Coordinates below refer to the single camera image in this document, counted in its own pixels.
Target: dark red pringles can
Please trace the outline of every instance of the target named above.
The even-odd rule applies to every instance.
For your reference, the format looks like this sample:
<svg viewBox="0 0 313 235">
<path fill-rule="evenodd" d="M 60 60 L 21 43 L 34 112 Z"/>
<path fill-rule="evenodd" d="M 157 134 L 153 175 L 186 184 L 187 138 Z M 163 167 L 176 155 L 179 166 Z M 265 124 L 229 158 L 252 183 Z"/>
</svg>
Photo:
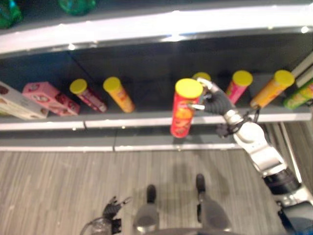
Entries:
<svg viewBox="0 0 313 235">
<path fill-rule="evenodd" d="M 197 104 L 203 86 L 194 79 L 183 78 L 175 85 L 171 133 L 176 138 L 188 135 L 194 110 L 188 104 Z"/>
</svg>

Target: can label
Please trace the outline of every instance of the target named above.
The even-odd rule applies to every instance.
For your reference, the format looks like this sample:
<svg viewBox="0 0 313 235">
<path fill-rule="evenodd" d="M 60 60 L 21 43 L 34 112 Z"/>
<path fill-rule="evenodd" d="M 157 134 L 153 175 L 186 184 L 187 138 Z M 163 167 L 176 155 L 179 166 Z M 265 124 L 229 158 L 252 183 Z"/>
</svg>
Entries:
<svg viewBox="0 0 313 235">
<path fill-rule="evenodd" d="M 125 113 L 134 111 L 135 105 L 122 86 L 115 91 L 110 91 L 109 94 Z"/>
<path fill-rule="evenodd" d="M 313 82 L 309 85 L 304 85 L 290 97 L 284 100 L 284 106 L 288 109 L 295 109 L 305 102 L 313 98 Z"/>
<path fill-rule="evenodd" d="M 188 107 L 188 104 L 197 104 L 199 97 L 186 99 L 177 92 L 174 94 L 173 118 L 171 133 L 176 138 L 184 138 L 188 135 L 194 110 Z"/>
<path fill-rule="evenodd" d="M 230 84 L 227 88 L 226 95 L 230 99 L 230 101 L 235 104 L 239 97 L 244 93 L 247 86 L 239 86 L 234 81 L 230 81 Z"/>
<path fill-rule="evenodd" d="M 287 87 L 277 83 L 274 79 L 270 80 L 265 87 L 252 99 L 250 106 L 252 108 L 259 106 L 260 108 L 268 105 Z"/>
<path fill-rule="evenodd" d="M 107 110 L 106 105 L 89 88 L 86 88 L 86 90 L 84 90 L 82 93 L 78 94 L 77 96 L 95 111 L 104 113 Z"/>
</svg>

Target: white shelf edge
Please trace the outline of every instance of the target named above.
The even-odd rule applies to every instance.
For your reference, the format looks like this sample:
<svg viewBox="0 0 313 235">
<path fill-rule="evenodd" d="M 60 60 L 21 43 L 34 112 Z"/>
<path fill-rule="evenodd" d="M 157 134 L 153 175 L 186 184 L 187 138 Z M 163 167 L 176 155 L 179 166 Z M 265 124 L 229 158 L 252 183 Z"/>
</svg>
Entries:
<svg viewBox="0 0 313 235">
<path fill-rule="evenodd" d="M 0 146 L 0 151 L 18 152 L 112 152 L 112 146 Z"/>
<path fill-rule="evenodd" d="M 281 121 L 308 121 L 312 113 L 285 113 L 285 114 L 260 114 L 259 122 L 281 122 Z M 48 121 L 48 122 L 12 122 L 0 123 L 0 131 L 17 130 L 83 130 L 86 128 L 126 128 L 145 126 L 169 126 L 171 117 L 157 118 L 132 118 L 132 119 L 106 119 L 88 121 Z M 222 116 L 194 117 L 193 124 L 217 124 L 225 123 Z"/>
<path fill-rule="evenodd" d="M 158 151 L 158 150 L 194 150 L 194 149 L 241 149 L 235 143 L 214 144 L 156 144 L 136 146 L 0 146 L 0 151 L 17 152 L 122 152 L 122 151 Z"/>
<path fill-rule="evenodd" d="M 121 145 L 114 147 L 116 152 L 147 150 L 194 150 L 194 149 L 241 149 L 236 143 L 199 143 L 199 144 L 156 144 L 156 145 Z"/>
<path fill-rule="evenodd" d="M 62 23 L 0 36 L 0 54 L 30 51 L 38 48 L 68 46 L 115 40 L 163 37 L 161 41 L 177 42 L 186 34 L 210 33 L 233 30 L 307 27 L 312 31 L 313 5 L 266 5 L 203 9 L 196 11 L 177 10 L 132 17 L 120 17 L 78 23 Z"/>
<path fill-rule="evenodd" d="M 47 121 L 0 123 L 0 131 L 19 130 L 83 130 L 83 121 Z"/>
</svg>

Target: yellow lid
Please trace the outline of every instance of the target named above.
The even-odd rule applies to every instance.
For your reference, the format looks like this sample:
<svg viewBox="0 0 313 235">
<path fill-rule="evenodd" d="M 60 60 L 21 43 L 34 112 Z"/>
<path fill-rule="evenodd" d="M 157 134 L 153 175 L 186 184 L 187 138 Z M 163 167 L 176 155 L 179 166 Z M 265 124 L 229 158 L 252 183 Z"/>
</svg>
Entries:
<svg viewBox="0 0 313 235">
<path fill-rule="evenodd" d="M 69 87 L 70 92 L 74 94 L 80 94 L 86 89 L 87 89 L 87 82 L 82 78 L 76 79 L 75 81 L 73 81 Z"/>
<path fill-rule="evenodd" d="M 276 71 L 274 79 L 277 83 L 285 87 L 289 87 L 294 83 L 294 76 L 287 70 Z"/>
<path fill-rule="evenodd" d="M 204 78 L 206 80 L 211 81 L 211 76 L 205 72 L 198 72 L 192 76 L 192 79 L 197 79 L 198 77 Z"/>
<path fill-rule="evenodd" d="M 114 91 L 121 86 L 121 81 L 117 77 L 109 77 L 103 83 L 103 89 L 107 92 Z"/>
<path fill-rule="evenodd" d="M 175 91 L 187 99 L 194 99 L 202 94 L 203 86 L 194 79 L 183 78 L 176 83 Z"/>
<path fill-rule="evenodd" d="M 246 87 L 252 83 L 253 77 L 248 71 L 239 70 L 234 72 L 232 79 L 238 86 Z"/>
</svg>

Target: gray floor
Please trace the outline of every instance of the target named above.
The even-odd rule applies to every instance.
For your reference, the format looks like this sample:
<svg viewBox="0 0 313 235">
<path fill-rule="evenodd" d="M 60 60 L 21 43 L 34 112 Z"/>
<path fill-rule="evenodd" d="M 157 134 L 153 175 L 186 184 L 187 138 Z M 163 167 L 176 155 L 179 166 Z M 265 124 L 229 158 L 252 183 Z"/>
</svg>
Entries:
<svg viewBox="0 0 313 235">
<path fill-rule="evenodd" d="M 309 139 L 308 127 L 310 124 L 288 124 L 292 143 L 301 153 L 298 160 L 304 181 L 311 188 L 313 139 Z M 212 198 L 225 208 L 235 232 L 284 232 L 278 207 L 246 154 L 242 150 L 204 150 L 0 153 L 0 234 L 79 234 L 86 222 L 101 215 L 114 195 L 133 197 L 120 213 L 122 234 L 131 234 L 132 219 L 145 202 L 150 183 L 158 190 L 162 228 L 196 227 L 195 176 L 199 172 L 205 175 Z"/>
</svg>

